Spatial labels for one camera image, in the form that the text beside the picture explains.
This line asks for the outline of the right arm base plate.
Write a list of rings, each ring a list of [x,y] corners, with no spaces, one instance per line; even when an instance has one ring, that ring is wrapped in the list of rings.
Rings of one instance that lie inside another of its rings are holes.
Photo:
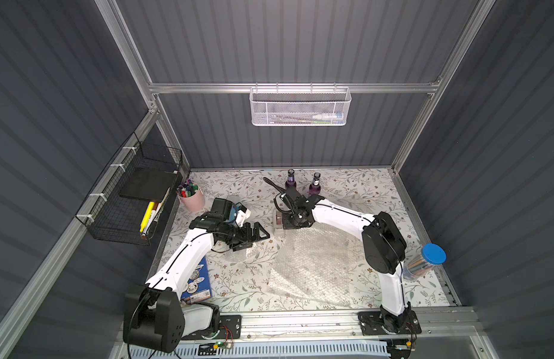
[[[410,335],[422,333],[422,328],[414,311],[407,308],[401,315],[390,314],[384,309],[357,313],[362,334]]]

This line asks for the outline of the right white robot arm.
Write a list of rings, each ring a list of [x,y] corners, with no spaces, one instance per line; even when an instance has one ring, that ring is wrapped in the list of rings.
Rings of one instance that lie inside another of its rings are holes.
[[[332,203],[319,194],[305,197],[296,188],[277,189],[275,208],[292,229],[311,227],[314,223],[338,228],[362,241],[365,260],[378,273],[382,291],[380,316],[389,334],[399,334],[413,323],[412,306],[406,300],[403,268],[407,243],[387,212],[376,215],[357,212]]]

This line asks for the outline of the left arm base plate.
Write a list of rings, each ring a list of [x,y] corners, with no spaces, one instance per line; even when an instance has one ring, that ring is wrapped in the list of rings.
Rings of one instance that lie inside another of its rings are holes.
[[[241,315],[221,315],[220,323],[216,331],[196,331],[183,337],[182,340],[236,340],[240,338],[241,329]]]

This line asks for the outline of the white tape dispenser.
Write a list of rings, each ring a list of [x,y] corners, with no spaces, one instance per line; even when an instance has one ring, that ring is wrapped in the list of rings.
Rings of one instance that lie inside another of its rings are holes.
[[[273,235],[275,237],[284,237],[284,223],[283,223],[283,213],[275,210],[272,217],[272,226],[273,226]]]

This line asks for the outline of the dark purple labelled bottle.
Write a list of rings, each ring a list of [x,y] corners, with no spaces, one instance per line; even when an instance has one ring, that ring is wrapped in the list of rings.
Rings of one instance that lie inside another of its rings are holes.
[[[321,192],[320,178],[321,178],[321,174],[319,172],[315,172],[312,182],[309,185],[309,189],[308,189],[308,193],[310,196],[320,194]]]

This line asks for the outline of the blue liquid glass bottle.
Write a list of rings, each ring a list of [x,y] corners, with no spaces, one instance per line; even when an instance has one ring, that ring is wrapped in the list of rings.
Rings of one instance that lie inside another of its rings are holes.
[[[230,208],[230,215],[229,215],[229,218],[228,218],[228,222],[229,223],[235,223],[236,222],[236,218],[238,217],[238,211],[239,211],[239,204],[238,203],[234,203],[232,205],[232,207]]]

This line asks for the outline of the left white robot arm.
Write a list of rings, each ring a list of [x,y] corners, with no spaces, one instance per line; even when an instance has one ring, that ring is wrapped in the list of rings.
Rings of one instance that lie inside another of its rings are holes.
[[[145,284],[125,297],[123,341],[156,352],[172,353],[191,334],[216,334],[221,325],[218,305],[182,305],[191,275],[217,242],[229,250],[250,248],[270,238],[259,222],[248,222],[243,205],[217,198],[211,210],[189,223],[189,230],[166,264]]]

